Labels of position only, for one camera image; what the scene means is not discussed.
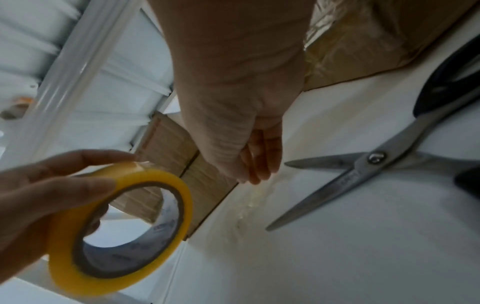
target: scissor pivot screw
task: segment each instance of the scissor pivot screw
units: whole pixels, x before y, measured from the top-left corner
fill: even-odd
[[[373,152],[368,156],[368,162],[372,165],[378,165],[387,158],[385,152]]]

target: yellow tape roll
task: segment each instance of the yellow tape roll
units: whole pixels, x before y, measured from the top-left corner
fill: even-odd
[[[112,165],[90,176],[114,178],[117,181],[115,195],[53,216],[48,239],[48,266],[60,288],[77,295],[98,296],[135,284],[162,265],[187,234],[192,220],[192,198],[189,189],[178,177],[138,163]],[[133,241],[114,248],[93,248],[83,242],[86,226],[100,206],[129,189],[144,186],[160,186],[175,195],[178,202],[175,203],[178,205],[177,222],[170,217],[166,218],[168,222],[155,223],[137,239],[143,238],[138,243]],[[155,238],[165,228],[170,236],[159,245]],[[142,256],[145,255],[142,249],[154,254]]]

